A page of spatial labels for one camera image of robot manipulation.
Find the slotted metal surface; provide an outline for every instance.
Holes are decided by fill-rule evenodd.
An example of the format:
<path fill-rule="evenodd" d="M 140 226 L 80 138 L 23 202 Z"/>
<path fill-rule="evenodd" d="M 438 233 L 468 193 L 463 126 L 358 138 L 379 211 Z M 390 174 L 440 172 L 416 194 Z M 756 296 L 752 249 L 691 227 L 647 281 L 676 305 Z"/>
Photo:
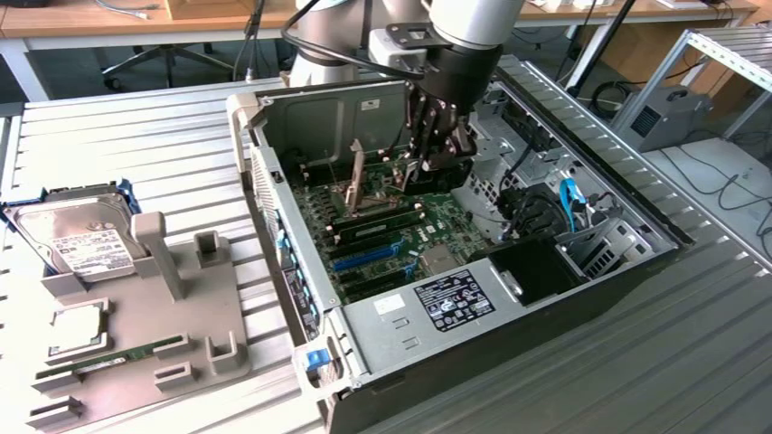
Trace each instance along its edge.
<path fill-rule="evenodd" d="M 0 132 L 10 132 L 4 192 L 124 176 L 144 211 L 167 215 L 168 243 L 207 229 L 232 243 L 252 374 L 71 432 L 323 432 L 320 412 L 300 398 L 292 342 L 239 184 L 224 112 L 230 95 L 278 87 L 279 80 L 263 80 L 36 103 L 2 124 Z M 44 312 L 15 310 L 44 295 L 31 283 L 42 262 L 6 229 L 0 246 L 0 383 L 2 394 L 14 397 L 0 398 L 0 432 L 24 433 L 32 432 L 24 413 L 40 396 L 31 379 L 15 378 L 12 349 L 40 338 L 27 318 L 40 319 Z"/>
<path fill-rule="evenodd" d="M 700 29 L 690 45 L 766 91 L 772 91 L 772 31 L 763 26 Z"/>
<path fill-rule="evenodd" d="M 768 270 L 546 77 L 502 66 L 696 245 L 598 320 L 368 432 L 768 432 Z"/>

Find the hard drive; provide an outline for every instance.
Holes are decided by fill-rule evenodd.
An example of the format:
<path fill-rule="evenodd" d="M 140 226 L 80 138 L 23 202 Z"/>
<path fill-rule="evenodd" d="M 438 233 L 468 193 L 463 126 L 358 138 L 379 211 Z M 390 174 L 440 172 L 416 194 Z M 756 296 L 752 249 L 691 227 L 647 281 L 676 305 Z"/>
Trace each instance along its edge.
<path fill-rule="evenodd" d="M 51 273 L 72 272 L 84 282 L 134 273 L 134 260 L 147 251 L 131 235 L 139 207 L 128 183 L 12 193 L 2 203 L 2 218 Z"/>

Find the office chair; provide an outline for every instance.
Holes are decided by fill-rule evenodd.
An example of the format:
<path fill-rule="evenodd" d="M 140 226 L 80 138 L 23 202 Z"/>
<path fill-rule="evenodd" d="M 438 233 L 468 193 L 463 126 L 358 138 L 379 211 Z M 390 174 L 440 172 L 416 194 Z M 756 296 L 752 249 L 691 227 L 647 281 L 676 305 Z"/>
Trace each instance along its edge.
<path fill-rule="evenodd" d="M 167 87 L 168 88 L 174 88 L 174 77 L 171 76 L 171 67 L 175 65 L 175 59 L 174 58 L 178 56 L 184 57 L 186 59 L 190 59 L 192 61 L 198 61 L 199 63 L 204 63 L 206 65 L 220 68 L 222 70 L 228 71 L 230 74 L 234 73 L 234 66 L 231 66 L 228 63 L 219 61 L 218 59 L 214 59 L 204 54 L 199 54 L 198 52 L 188 51 L 186 49 L 186 47 L 190 47 L 191 45 L 194 45 L 194 44 L 192 43 L 175 43 L 175 44 L 166 43 L 166 44 L 162 44 L 158 47 L 155 47 L 147 51 L 142 45 L 135 45 L 132 47 L 134 56 L 130 57 L 126 61 L 123 61 L 118 65 L 114 65 L 102 71 L 102 76 L 103 76 L 104 83 L 106 83 L 106 86 L 108 87 L 108 89 L 111 89 L 111 90 L 119 90 L 120 89 L 120 80 L 118 77 L 114 77 L 115 74 L 118 74 L 122 71 L 128 70 L 134 65 L 139 65 L 140 63 L 144 63 L 152 59 L 156 59 L 158 57 L 162 57 L 164 59 L 164 64 L 167 67 Z M 206 54 L 214 53 L 212 44 L 210 42 L 204 42 L 204 53 Z"/>

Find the hard drive label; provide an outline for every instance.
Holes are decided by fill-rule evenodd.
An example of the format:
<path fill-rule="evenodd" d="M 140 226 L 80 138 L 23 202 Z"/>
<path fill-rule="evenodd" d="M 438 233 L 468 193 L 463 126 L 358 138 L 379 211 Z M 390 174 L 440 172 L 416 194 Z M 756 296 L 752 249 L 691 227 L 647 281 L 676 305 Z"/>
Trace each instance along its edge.
<path fill-rule="evenodd" d="M 132 255 L 115 229 L 56 238 L 52 243 L 76 276 L 88 276 L 132 265 Z"/>
<path fill-rule="evenodd" d="M 422 285 L 415 293 L 440 332 L 496 311 L 468 269 Z"/>

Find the motherboard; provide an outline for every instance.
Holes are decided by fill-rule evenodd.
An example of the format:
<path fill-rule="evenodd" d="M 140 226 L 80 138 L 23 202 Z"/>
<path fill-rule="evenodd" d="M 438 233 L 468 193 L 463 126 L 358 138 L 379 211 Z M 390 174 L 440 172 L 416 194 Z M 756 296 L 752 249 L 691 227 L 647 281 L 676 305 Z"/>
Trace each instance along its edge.
<path fill-rule="evenodd" d="M 328 167 L 332 183 L 294 185 L 300 213 L 346 303 L 456 268 L 492 244 L 451 193 L 408 196 L 400 191 L 406 164 L 404 160 L 363 164 L 358 192 L 351 192 L 350 167 L 343 171 Z M 352 194 L 360 196 L 358 204 Z"/>

